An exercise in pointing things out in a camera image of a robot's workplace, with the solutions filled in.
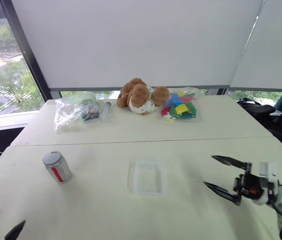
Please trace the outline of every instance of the white roller blind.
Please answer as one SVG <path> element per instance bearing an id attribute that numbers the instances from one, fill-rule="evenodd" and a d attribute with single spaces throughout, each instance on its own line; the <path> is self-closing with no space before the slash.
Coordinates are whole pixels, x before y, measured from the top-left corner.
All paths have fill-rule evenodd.
<path id="1" fill-rule="evenodd" d="M 229 85 L 262 0 L 12 0 L 50 88 Z"/>
<path id="2" fill-rule="evenodd" d="M 282 0 L 267 0 L 230 85 L 282 89 Z"/>

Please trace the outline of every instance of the can lid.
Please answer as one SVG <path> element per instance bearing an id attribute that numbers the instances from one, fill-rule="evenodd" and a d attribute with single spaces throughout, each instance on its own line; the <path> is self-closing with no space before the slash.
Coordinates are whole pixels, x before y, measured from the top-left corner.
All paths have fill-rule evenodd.
<path id="1" fill-rule="evenodd" d="M 46 166 L 54 166 L 61 162 L 63 156 L 59 151 L 52 151 L 47 153 L 43 158 L 43 163 Z"/>

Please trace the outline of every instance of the brown teddy bear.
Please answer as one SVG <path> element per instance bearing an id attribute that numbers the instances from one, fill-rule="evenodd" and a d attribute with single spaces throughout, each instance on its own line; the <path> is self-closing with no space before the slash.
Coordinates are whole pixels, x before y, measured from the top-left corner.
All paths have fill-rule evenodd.
<path id="1" fill-rule="evenodd" d="M 165 86 L 152 88 L 140 78 L 134 78 L 121 89 L 117 105 L 121 108 L 129 106 L 132 112 L 146 115 L 165 103 L 169 96 Z"/>

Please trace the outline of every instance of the red block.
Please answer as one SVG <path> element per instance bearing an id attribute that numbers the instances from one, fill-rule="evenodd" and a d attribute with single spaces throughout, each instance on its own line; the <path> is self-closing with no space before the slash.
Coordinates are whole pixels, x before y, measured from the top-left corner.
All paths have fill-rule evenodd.
<path id="1" fill-rule="evenodd" d="M 166 106 L 165 108 L 163 108 L 162 110 L 161 110 L 161 116 L 165 116 L 165 115 L 167 115 L 168 114 L 168 112 L 170 112 L 170 106 Z"/>
<path id="2" fill-rule="evenodd" d="M 182 100 L 182 102 L 183 102 L 184 104 L 187 103 L 187 102 L 190 102 L 190 101 L 192 101 L 192 100 L 196 100 L 196 98 L 193 97 L 193 96 L 180 97 L 180 99 Z"/>

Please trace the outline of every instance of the robotic arm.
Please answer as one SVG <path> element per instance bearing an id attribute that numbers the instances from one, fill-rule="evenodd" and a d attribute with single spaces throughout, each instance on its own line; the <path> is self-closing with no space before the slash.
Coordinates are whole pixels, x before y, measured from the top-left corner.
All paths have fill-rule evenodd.
<path id="1" fill-rule="evenodd" d="M 204 182 L 205 185 L 215 192 L 217 195 L 240 205 L 242 196 L 252 199 L 257 205 L 268 205 L 277 213 L 277 224 L 280 231 L 280 239 L 282 240 L 282 185 L 277 178 L 276 163 L 262 162 L 260 164 L 260 177 L 251 174 L 252 163 L 242 162 L 227 156 L 213 155 L 214 159 L 222 164 L 234 166 L 244 170 L 244 174 L 240 174 L 235 178 L 233 191 L 236 194 L 230 194 L 228 190 Z"/>

